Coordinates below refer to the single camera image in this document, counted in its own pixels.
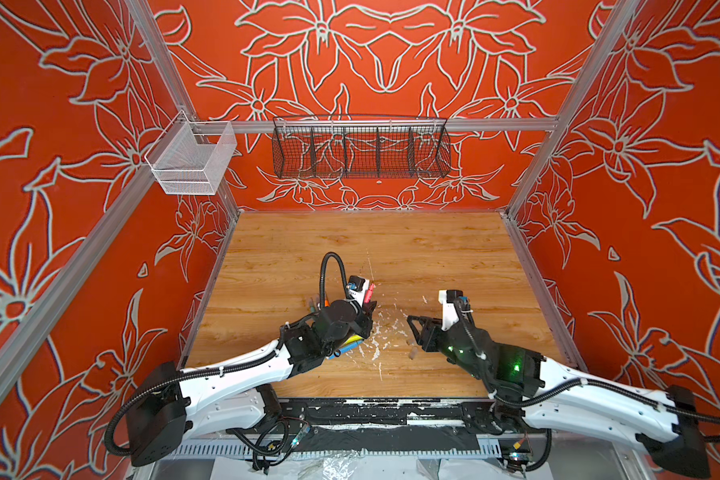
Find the red wall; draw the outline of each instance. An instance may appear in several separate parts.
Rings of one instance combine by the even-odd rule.
[[[613,2],[150,4],[203,119],[269,120],[554,116]],[[543,138],[454,134],[454,170],[438,180],[307,181],[275,178],[270,139],[246,134],[227,179],[248,210],[493,209]]]
[[[175,113],[119,0],[0,2],[0,346]],[[151,187],[0,407],[0,478],[122,475],[106,421],[179,359],[229,225]]]
[[[595,374],[720,415],[720,2],[643,3],[519,223]]]

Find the black wire basket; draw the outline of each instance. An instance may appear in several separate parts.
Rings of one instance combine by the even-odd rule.
[[[276,117],[278,178],[442,178],[451,172],[444,118]]]

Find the wallpaper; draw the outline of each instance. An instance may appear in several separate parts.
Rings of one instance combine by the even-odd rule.
[[[0,1],[0,346],[175,113],[120,0]],[[151,187],[1,405],[0,478],[122,476],[106,421],[180,358],[229,227]]]
[[[592,372],[720,416],[720,1],[641,4],[518,223]]]
[[[613,3],[150,0],[204,120],[554,116]],[[446,178],[328,181],[276,178],[270,139],[244,134],[226,178],[248,210],[495,209],[543,137],[457,132]]]

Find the red marker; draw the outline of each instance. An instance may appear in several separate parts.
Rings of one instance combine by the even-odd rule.
[[[371,283],[371,286],[368,287],[368,290],[365,291],[365,298],[362,301],[362,304],[365,305],[366,303],[371,301],[371,295],[373,295],[373,289],[376,287],[375,283]]]

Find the wood grain surface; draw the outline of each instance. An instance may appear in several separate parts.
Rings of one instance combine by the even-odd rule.
[[[335,251],[347,276],[376,284],[374,329],[359,349],[274,384],[281,397],[484,396],[479,381],[420,349],[411,358],[407,315],[442,316],[438,290],[460,289],[474,320],[497,342],[558,351],[498,214],[339,213],[240,217],[188,366],[237,356],[277,338],[308,313],[322,256]],[[328,299],[342,295],[328,264]]]

